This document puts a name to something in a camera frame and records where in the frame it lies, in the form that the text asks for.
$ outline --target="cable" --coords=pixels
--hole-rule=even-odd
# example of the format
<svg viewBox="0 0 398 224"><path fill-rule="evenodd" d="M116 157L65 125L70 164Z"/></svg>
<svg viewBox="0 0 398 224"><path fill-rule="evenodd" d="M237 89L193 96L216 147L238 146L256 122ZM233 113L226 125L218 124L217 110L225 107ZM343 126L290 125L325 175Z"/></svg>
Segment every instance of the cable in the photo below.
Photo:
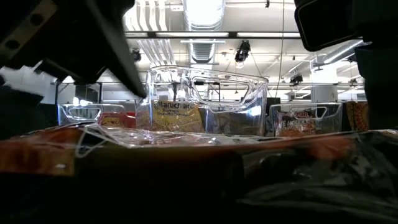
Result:
<svg viewBox="0 0 398 224"><path fill-rule="evenodd" d="M282 47L280 48L280 64L279 64L279 80L278 84L276 86L276 92L275 92L275 98L278 94L278 88L279 88L279 83L280 83L280 78L282 75L282 57L283 57L283 52L284 52L284 36L285 36L285 0L282 2L283 5L283 12L282 12Z"/></svg>
<svg viewBox="0 0 398 224"><path fill-rule="evenodd" d="M259 67L257 66L256 59L254 59L253 52L251 52L251 49L250 49L250 54L251 54L251 57L253 58L254 64L256 65L257 71L259 72L259 75L260 75L260 77L262 78L260 69L259 69Z"/></svg>

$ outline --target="black object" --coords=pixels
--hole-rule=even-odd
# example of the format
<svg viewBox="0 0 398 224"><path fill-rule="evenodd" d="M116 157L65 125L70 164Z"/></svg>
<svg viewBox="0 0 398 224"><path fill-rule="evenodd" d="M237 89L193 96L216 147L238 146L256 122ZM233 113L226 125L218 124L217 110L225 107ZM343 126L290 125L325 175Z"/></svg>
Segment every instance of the black object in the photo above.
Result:
<svg viewBox="0 0 398 224"><path fill-rule="evenodd" d="M277 97L277 98L275 98L275 97L267 97L267 106L266 106L266 114L267 114L267 116L269 116L269 108L272 106L272 105L276 105L276 104L280 104L280 98L279 97Z"/></svg>
<svg viewBox="0 0 398 224"><path fill-rule="evenodd" d="M132 54L135 62L141 61L141 54L139 53L139 49L132 50L131 54Z"/></svg>
<svg viewBox="0 0 398 224"><path fill-rule="evenodd" d="M0 7L0 67L23 65L62 81L97 81L105 69L145 97L130 54L122 16L134 0L7 1Z"/></svg>
<svg viewBox="0 0 398 224"><path fill-rule="evenodd" d="M290 79L290 83L294 85L298 85L300 82L303 82L303 76L301 75L296 75Z"/></svg>
<svg viewBox="0 0 398 224"><path fill-rule="evenodd" d="M398 76L398 1L295 0L295 19L307 50L316 51L363 37L371 42L355 48L355 60L369 103L369 128L398 127L395 110L386 110L395 95Z"/></svg>
<svg viewBox="0 0 398 224"><path fill-rule="evenodd" d="M2 75L0 75L0 86L3 86L4 84L6 84L6 80Z"/></svg>
<svg viewBox="0 0 398 224"><path fill-rule="evenodd" d="M235 55L235 62L244 62L249 56L250 43L248 40L242 40L242 44L239 46L238 51Z"/></svg>
<svg viewBox="0 0 398 224"><path fill-rule="evenodd" d="M0 140L47 128L37 105L42 96L0 86Z"/></svg>
<svg viewBox="0 0 398 224"><path fill-rule="evenodd" d="M58 105L39 103L37 110L44 115L44 128L58 126Z"/></svg>

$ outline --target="fluorescent light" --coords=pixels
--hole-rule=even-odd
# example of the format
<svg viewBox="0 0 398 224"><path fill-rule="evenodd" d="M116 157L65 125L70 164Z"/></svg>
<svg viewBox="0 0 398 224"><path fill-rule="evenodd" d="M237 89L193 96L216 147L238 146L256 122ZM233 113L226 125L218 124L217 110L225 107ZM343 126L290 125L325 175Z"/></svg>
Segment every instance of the fluorescent light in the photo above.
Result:
<svg viewBox="0 0 398 224"><path fill-rule="evenodd" d="M93 104L93 102L86 101L86 100L80 100L80 105L87 106L88 104Z"/></svg>
<svg viewBox="0 0 398 224"><path fill-rule="evenodd" d="M79 105L79 98L77 98L77 97L73 97L73 105L75 105L75 106L77 106L77 105Z"/></svg>
<svg viewBox="0 0 398 224"><path fill-rule="evenodd" d="M352 77L351 79L353 79L353 78L361 78L361 77L362 77L362 75L356 75L356 76Z"/></svg>
<svg viewBox="0 0 398 224"><path fill-rule="evenodd" d="M113 82L113 83L102 83L103 85L122 85L121 83L116 83L116 82Z"/></svg>
<svg viewBox="0 0 398 224"><path fill-rule="evenodd" d="M341 71L341 72L339 72L339 73L344 73L344 72L350 71L351 69L353 69L353 68L355 68L355 67L357 67L357 66L358 66L358 64L356 63L356 64L354 64L353 66L351 66L350 68L346 68L346 69L344 69L343 71Z"/></svg>
<svg viewBox="0 0 398 224"><path fill-rule="evenodd" d="M299 32L238 32L237 37L297 37L300 38Z"/></svg>
<svg viewBox="0 0 398 224"><path fill-rule="evenodd" d="M70 76L66 77L66 78L62 81L62 83L74 83L74 82L75 82L74 79L73 79L72 77L70 77Z"/></svg>
<svg viewBox="0 0 398 224"><path fill-rule="evenodd" d="M353 88L351 88L349 90L338 90L338 94L348 93L348 92L352 93L352 94L354 94L354 93L356 93L356 94L364 93L365 92L364 90L358 91L358 89L360 89L360 88L363 88L363 86L356 86L356 87L353 87Z"/></svg>
<svg viewBox="0 0 398 224"><path fill-rule="evenodd" d="M147 37L146 32L126 32L126 37Z"/></svg>
<svg viewBox="0 0 398 224"><path fill-rule="evenodd" d="M225 44L225 40L181 40L181 44Z"/></svg>
<svg viewBox="0 0 398 224"><path fill-rule="evenodd" d="M157 37L227 37L227 32L157 32Z"/></svg>

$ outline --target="transparent storage container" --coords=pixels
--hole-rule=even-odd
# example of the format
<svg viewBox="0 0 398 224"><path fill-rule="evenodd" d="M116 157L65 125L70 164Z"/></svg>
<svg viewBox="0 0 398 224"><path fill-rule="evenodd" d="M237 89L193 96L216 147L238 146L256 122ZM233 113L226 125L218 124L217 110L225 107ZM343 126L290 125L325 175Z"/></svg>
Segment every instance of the transparent storage container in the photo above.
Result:
<svg viewBox="0 0 398 224"><path fill-rule="evenodd" d="M272 105L270 112L275 137L302 137L341 131L341 103Z"/></svg>
<svg viewBox="0 0 398 224"><path fill-rule="evenodd" d="M266 78L188 67L148 71L137 128L263 136Z"/></svg>
<svg viewBox="0 0 398 224"><path fill-rule="evenodd" d="M124 106L111 104L59 105L59 125L73 123L98 123L101 126L135 128L136 118Z"/></svg>

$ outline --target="ceiling light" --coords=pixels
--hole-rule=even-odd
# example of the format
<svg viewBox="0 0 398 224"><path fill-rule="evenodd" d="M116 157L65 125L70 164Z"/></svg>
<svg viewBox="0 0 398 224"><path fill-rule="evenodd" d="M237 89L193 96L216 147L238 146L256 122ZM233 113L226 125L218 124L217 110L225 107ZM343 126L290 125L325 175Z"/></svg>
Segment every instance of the ceiling light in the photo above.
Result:
<svg viewBox="0 0 398 224"><path fill-rule="evenodd" d="M141 61L141 54L139 53L139 49L133 49L131 55L134 58L135 62Z"/></svg>
<svg viewBox="0 0 398 224"><path fill-rule="evenodd" d="M181 40L181 44L225 44L225 40Z"/></svg>
<svg viewBox="0 0 398 224"><path fill-rule="evenodd" d="M299 32L238 32L236 35L237 37L277 37L277 38L300 38L300 33Z"/></svg>
<svg viewBox="0 0 398 224"><path fill-rule="evenodd" d="M235 66L236 66L236 68L243 68L244 67L244 62L236 62Z"/></svg>
<svg viewBox="0 0 398 224"><path fill-rule="evenodd" d="M126 37L148 37L146 32L126 32Z"/></svg>
<svg viewBox="0 0 398 224"><path fill-rule="evenodd" d="M227 37L228 32L157 32L157 37Z"/></svg>
<svg viewBox="0 0 398 224"><path fill-rule="evenodd" d="M249 56L250 52L250 43L248 40L242 40L242 44L239 46L238 51L236 52L235 55L235 62L236 62L236 68L243 68L244 61L247 59Z"/></svg>

